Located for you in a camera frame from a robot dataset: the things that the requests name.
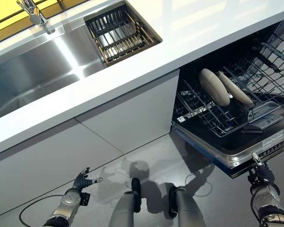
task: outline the white countertop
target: white countertop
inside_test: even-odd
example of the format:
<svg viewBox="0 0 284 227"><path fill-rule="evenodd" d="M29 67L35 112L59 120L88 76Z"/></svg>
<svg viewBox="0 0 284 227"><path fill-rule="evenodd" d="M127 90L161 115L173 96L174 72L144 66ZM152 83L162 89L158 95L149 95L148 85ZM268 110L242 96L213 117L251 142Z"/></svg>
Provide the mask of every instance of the white countertop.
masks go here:
<svg viewBox="0 0 284 227"><path fill-rule="evenodd" d="M284 19L284 0L128 1L163 42L1 117L0 152Z"/></svg>

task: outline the open dishwasher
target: open dishwasher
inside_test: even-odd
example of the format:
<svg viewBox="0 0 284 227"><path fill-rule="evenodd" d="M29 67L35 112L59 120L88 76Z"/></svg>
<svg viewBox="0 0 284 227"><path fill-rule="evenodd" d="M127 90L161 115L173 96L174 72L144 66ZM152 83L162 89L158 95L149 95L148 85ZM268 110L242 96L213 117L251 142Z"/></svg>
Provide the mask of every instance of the open dishwasher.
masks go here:
<svg viewBox="0 0 284 227"><path fill-rule="evenodd" d="M252 100L219 106L202 88L204 68L222 72ZM180 68L172 129L231 178L284 151L284 21Z"/></svg>

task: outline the cabinet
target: cabinet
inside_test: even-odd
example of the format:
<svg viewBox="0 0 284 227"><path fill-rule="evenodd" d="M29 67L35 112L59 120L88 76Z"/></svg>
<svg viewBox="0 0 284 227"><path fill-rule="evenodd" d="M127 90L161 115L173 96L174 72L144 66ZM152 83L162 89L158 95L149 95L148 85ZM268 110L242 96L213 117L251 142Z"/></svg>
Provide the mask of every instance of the cabinet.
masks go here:
<svg viewBox="0 0 284 227"><path fill-rule="evenodd" d="M75 119L9 148L0 153L0 214L120 155Z"/></svg>
<svg viewBox="0 0 284 227"><path fill-rule="evenodd" d="M76 119L123 153L170 131L179 70Z"/></svg>

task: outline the wire rack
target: wire rack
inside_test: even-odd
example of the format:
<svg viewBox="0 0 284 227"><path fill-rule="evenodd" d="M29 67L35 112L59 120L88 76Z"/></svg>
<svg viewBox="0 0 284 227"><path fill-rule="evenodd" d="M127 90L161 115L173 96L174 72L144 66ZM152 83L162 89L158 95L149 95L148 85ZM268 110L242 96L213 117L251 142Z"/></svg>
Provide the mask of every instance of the wire rack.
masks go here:
<svg viewBox="0 0 284 227"><path fill-rule="evenodd" d="M269 41L260 45L265 59L262 56L251 60L241 58L221 68L250 97L254 107L248 109L234 98L229 106L218 106L199 81L187 83L183 80L177 97L189 112L186 118L198 116L212 132L223 137L283 106L284 40L272 33Z"/></svg>
<svg viewBox="0 0 284 227"><path fill-rule="evenodd" d="M99 51L108 65L143 47L157 43L127 10L125 4L86 21Z"/></svg>

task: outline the beige plate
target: beige plate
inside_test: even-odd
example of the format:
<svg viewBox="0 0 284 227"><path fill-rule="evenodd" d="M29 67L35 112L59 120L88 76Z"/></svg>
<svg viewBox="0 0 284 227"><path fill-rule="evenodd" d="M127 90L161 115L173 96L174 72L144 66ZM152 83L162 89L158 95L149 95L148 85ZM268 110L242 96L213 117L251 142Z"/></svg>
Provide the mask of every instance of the beige plate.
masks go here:
<svg viewBox="0 0 284 227"><path fill-rule="evenodd" d="M240 88L238 88L237 85L235 85L220 71L218 72L218 78L222 81L229 93L231 93L235 99L243 103L247 108L252 108L255 105L252 100Z"/></svg>
<svg viewBox="0 0 284 227"><path fill-rule="evenodd" d="M228 93L218 77L208 69L203 69L199 74L199 81L204 90L220 106L230 103Z"/></svg>

